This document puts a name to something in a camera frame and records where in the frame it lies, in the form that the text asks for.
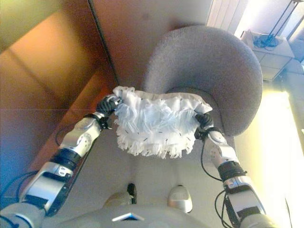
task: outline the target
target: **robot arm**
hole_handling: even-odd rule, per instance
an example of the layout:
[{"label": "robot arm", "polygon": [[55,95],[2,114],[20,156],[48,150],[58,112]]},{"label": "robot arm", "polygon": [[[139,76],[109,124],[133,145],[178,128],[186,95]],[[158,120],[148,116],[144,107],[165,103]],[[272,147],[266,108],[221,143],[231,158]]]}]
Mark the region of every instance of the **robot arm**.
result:
[{"label": "robot arm", "polygon": [[204,151],[217,168],[225,190],[224,203],[235,228],[278,228],[266,215],[251,178],[246,175],[219,129],[213,127],[209,114],[197,116],[201,123],[196,137],[204,140]]},{"label": "robot arm", "polygon": [[20,228],[37,228],[45,216],[58,212],[69,193],[75,168],[100,132],[109,128],[108,117],[120,102],[115,95],[105,97],[97,105],[97,112],[86,115],[75,125],[64,137],[57,153],[23,190],[19,202],[0,212],[1,227],[18,224]]}]

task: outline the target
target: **white towel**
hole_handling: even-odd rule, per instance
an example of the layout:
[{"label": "white towel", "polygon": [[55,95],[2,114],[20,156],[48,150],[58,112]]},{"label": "white towel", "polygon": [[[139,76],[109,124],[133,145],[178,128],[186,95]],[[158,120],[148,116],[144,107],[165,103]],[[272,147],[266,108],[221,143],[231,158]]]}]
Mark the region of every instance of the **white towel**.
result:
[{"label": "white towel", "polygon": [[115,114],[119,148],[133,155],[157,155],[180,158],[189,154],[195,141],[199,122],[196,114],[212,110],[209,104],[194,94],[150,94],[133,87],[118,86],[114,94],[122,99]]}]

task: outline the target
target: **gray chair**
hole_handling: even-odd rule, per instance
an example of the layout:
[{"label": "gray chair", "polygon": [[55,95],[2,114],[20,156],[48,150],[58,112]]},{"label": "gray chair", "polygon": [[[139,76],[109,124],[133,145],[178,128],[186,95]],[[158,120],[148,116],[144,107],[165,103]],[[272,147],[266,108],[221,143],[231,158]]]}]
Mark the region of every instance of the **gray chair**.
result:
[{"label": "gray chair", "polygon": [[259,107],[262,73],[253,52],[235,36],[211,27],[171,31],[150,58],[142,90],[200,95],[213,107],[215,126],[231,136],[248,128]]}]

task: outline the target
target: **black wire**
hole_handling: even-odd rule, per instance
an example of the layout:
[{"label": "black wire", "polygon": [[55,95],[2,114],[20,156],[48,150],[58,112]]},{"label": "black wire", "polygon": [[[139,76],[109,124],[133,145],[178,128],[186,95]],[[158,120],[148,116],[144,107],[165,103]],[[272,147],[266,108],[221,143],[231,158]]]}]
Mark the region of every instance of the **black wire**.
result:
[{"label": "black wire", "polygon": [[3,219],[4,221],[6,221],[7,223],[9,223],[9,225],[12,227],[12,228],[17,228],[19,227],[19,224],[14,224],[10,219],[8,219],[7,217],[3,216],[3,215],[0,215],[0,218]]},{"label": "black wire", "polygon": [[285,198],[285,203],[286,203],[287,211],[288,211],[288,215],[289,215],[290,227],[293,228],[293,224],[292,224],[292,222],[291,222],[291,217],[290,217],[290,210],[289,210],[289,206],[288,206],[288,203],[287,203],[287,199],[286,199],[286,198]]},{"label": "black wire", "polygon": [[202,147],[202,149],[201,149],[201,155],[200,155],[200,164],[201,164],[201,167],[203,168],[203,170],[205,171],[205,173],[206,173],[208,176],[210,176],[211,178],[213,178],[213,179],[215,179],[215,180],[217,180],[217,181],[222,181],[222,179],[216,178],[216,177],[212,176],[211,174],[209,174],[209,173],[207,172],[207,170],[205,169],[204,164],[203,164],[204,146],[205,146],[205,142],[203,141],[203,147]]},{"label": "black wire", "polygon": [[19,183],[18,187],[17,187],[17,190],[16,190],[16,196],[15,196],[15,199],[16,199],[16,202],[19,202],[19,194],[20,194],[20,189],[21,189],[21,186],[23,184],[23,182],[31,177],[31,176],[34,176],[35,174],[37,174],[38,171],[34,171],[33,173],[29,174],[27,177],[23,178],[22,181]]},{"label": "black wire", "polygon": [[29,175],[31,173],[35,173],[37,171],[31,171],[31,172],[27,172],[27,173],[24,173],[24,174],[21,174],[15,178],[13,178],[9,183],[7,183],[7,185],[4,187],[4,189],[2,190],[1,194],[0,194],[0,198],[3,197],[3,195],[6,193],[6,191],[9,189],[9,187],[12,185],[12,183],[14,183],[16,180],[18,180],[19,178],[21,177],[24,177],[26,175]]},{"label": "black wire", "polygon": [[216,198],[215,198],[215,200],[214,200],[214,209],[215,209],[215,212],[217,213],[219,219],[221,220],[223,227],[225,227],[225,228],[232,228],[232,227],[223,219],[224,210],[222,209],[222,216],[221,216],[221,215],[219,214],[218,207],[217,207],[217,201],[218,201],[218,199],[219,199],[219,196],[220,196],[221,194],[223,194],[224,192],[225,192],[225,190],[221,191],[221,192],[216,196]]},{"label": "black wire", "polygon": [[59,134],[60,134],[61,132],[63,132],[64,130],[66,130],[67,128],[69,128],[70,126],[75,125],[76,123],[78,123],[78,121],[76,121],[76,122],[74,122],[74,123],[71,123],[71,124],[69,124],[69,125],[67,125],[67,126],[65,126],[65,127],[63,127],[63,128],[61,128],[61,129],[59,129],[59,130],[57,131],[57,133],[56,133],[56,135],[55,135],[55,142],[56,142],[57,146],[60,146],[60,143],[58,142],[58,136],[59,136]]},{"label": "black wire", "polygon": [[223,227],[225,227],[225,228],[232,228],[227,222],[224,221],[224,207],[225,207],[225,198],[226,198],[226,196],[227,196],[227,193],[225,193],[224,199],[223,199],[221,222],[222,222]]}]

